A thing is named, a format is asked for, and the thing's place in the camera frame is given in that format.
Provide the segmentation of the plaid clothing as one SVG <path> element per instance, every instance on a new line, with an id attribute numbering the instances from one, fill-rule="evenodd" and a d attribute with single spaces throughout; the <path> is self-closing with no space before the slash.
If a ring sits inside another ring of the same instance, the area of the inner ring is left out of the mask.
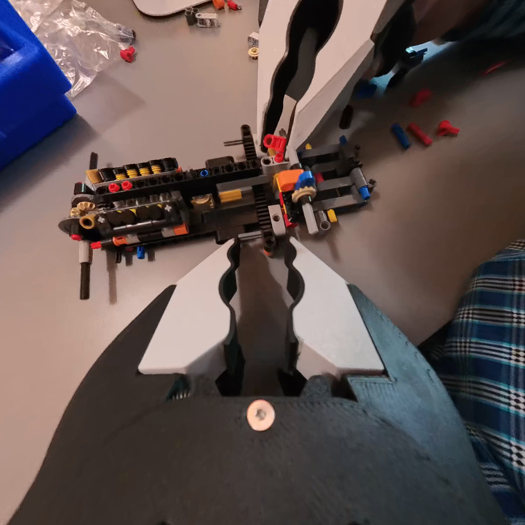
<path id="1" fill-rule="evenodd" d="M 509 524 L 524 524 L 524 239 L 474 271 L 450 322 L 419 350 L 467 427 Z"/>

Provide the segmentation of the long red lego pin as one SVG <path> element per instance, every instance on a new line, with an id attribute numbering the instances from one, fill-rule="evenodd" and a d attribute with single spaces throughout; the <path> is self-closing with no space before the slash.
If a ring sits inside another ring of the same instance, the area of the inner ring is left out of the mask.
<path id="1" fill-rule="evenodd" d="M 422 145 L 429 147 L 432 145 L 432 138 L 422 130 L 416 123 L 410 122 L 407 126 L 407 131 Z"/>

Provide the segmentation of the clear plastic bag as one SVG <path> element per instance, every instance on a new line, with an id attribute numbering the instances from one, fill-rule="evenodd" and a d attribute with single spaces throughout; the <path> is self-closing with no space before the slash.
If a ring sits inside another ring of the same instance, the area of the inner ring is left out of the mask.
<path id="1" fill-rule="evenodd" d="M 110 66 L 122 61 L 118 23 L 83 1 L 10 1 L 71 83 L 72 100 Z"/>

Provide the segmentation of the blue plastic bin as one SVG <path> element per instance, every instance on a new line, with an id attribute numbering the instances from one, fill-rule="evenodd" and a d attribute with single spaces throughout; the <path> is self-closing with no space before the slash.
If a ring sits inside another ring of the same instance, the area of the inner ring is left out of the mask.
<path id="1" fill-rule="evenodd" d="M 1 169 L 69 121 L 71 83 L 9 1 L 1 1 Z"/>

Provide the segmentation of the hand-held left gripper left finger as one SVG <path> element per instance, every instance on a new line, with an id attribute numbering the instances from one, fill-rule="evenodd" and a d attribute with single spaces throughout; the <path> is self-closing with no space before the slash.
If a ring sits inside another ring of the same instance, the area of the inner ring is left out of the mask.
<path id="1" fill-rule="evenodd" d="M 240 395 L 245 360 L 231 300 L 240 264 L 237 238 L 182 277 L 138 366 L 144 375 L 205 376 L 223 396 Z"/>

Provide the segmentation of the lego car chassis assembly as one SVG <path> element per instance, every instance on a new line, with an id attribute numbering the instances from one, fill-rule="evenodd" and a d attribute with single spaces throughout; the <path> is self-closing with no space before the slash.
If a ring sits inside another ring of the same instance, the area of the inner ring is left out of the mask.
<path id="1" fill-rule="evenodd" d="M 144 259 L 147 250 L 214 236 L 217 244 L 231 238 L 261 238 L 271 257 L 299 225 L 310 235 L 323 234 L 336 223 L 337 211 L 365 206 L 377 181 L 368 179 L 360 146 L 341 136 L 335 145 L 298 153 L 298 163 L 266 148 L 261 152 L 248 125 L 240 139 L 240 159 L 208 159 L 205 166 L 182 169 L 174 157 L 98 167 L 90 154 L 86 182 L 76 182 L 69 214 L 59 229 L 78 243 L 80 299 L 90 298 L 90 270 L 96 250 L 124 252 Z"/>

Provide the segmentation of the white board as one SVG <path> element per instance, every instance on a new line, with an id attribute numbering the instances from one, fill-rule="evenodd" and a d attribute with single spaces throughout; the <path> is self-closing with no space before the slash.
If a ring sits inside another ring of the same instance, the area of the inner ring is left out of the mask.
<path id="1" fill-rule="evenodd" d="M 133 1 L 138 11 L 149 17 L 170 16 L 208 2 L 211 1 Z"/>

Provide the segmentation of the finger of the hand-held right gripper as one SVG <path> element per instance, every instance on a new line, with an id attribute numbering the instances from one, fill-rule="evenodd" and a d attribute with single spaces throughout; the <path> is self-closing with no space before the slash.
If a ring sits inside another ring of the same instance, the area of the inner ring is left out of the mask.
<path id="1" fill-rule="evenodd" d="M 330 112 L 355 74 L 363 74 L 373 59 L 372 37 L 383 30 L 403 1 L 343 1 L 338 23 L 318 51 L 313 78 L 297 102 L 288 137 L 287 156 L 297 150 Z"/>
<path id="2" fill-rule="evenodd" d="M 269 1 L 259 30 L 257 132 L 284 128 L 308 138 L 316 128 L 301 99 L 312 83 L 318 33 L 307 1 Z"/>

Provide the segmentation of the person's right forearm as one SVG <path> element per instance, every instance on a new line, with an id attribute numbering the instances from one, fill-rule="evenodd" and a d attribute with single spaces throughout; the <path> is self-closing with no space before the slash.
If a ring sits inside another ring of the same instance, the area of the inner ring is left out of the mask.
<path id="1" fill-rule="evenodd" d="M 411 46 L 524 35 L 524 1 L 414 1 L 412 7 Z"/>

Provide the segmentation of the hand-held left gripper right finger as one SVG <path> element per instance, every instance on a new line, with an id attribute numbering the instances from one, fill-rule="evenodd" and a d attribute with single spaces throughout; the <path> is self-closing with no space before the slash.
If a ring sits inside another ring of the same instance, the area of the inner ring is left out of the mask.
<path id="1" fill-rule="evenodd" d="M 386 366 L 352 296 L 349 283 L 297 239 L 285 247 L 287 311 L 285 368 L 278 379 L 285 396 L 325 377 L 336 392 L 347 377 L 384 380 Z"/>

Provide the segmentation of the person's right hand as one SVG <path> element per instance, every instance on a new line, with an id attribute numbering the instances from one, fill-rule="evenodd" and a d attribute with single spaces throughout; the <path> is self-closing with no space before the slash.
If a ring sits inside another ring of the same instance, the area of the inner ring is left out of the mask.
<path id="1" fill-rule="evenodd" d="M 396 14 L 377 36 L 373 60 L 362 79 L 370 80 L 388 74 L 410 46 L 415 30 L 415 15 L 411 7 Z"/>

